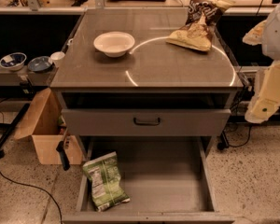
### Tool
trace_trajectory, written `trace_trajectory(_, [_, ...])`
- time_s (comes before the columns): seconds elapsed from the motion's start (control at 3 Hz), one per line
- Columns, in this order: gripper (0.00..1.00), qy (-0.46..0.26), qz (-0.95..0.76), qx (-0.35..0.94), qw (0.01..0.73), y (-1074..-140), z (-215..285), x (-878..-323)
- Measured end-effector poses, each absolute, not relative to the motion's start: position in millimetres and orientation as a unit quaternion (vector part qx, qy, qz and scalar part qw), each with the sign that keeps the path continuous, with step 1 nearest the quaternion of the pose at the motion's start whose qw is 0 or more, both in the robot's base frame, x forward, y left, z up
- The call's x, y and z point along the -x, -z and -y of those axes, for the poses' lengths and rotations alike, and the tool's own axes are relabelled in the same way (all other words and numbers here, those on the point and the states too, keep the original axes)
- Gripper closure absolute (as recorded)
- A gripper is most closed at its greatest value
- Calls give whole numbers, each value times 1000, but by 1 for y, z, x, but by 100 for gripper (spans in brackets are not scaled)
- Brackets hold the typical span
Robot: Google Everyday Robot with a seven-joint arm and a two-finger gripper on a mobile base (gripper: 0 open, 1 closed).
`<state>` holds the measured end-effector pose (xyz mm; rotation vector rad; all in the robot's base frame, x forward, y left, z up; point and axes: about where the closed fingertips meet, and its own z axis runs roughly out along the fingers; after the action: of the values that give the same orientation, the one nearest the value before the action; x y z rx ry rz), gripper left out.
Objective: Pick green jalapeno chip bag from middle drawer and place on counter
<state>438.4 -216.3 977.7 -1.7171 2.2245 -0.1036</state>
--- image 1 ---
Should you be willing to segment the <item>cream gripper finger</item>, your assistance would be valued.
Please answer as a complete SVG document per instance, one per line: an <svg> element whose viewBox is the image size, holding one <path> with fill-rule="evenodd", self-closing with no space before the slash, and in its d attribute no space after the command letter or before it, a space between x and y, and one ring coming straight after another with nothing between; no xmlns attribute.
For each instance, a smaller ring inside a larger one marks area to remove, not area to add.
<svg viewBox="0 0 280 224"><path fill-rule="evenodd" d="M266 20L261 21L255 25L248 33L243 37L243 42L247 45L256 46L261 43L263 30L266 24Z"/></svg>
<svg viewBox="0 0 280 224"><path fill-rule="evenodd" d="M254 96L245 112L250 123L267 121L280 107L280 61L256 73Z"/></svg>

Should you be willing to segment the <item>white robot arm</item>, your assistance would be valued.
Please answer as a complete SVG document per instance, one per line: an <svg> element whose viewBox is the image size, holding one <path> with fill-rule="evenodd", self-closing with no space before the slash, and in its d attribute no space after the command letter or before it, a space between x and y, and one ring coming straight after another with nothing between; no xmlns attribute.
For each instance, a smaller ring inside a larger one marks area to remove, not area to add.
<svg viewBox="0 0 280 224"><path fill-rule="evenodd" d="M243 42L261 45L262 53L273 63L256 75L255 94L245 112L251 123L267 121L280 107L280 2L265 21L252 28Z"/></svg>

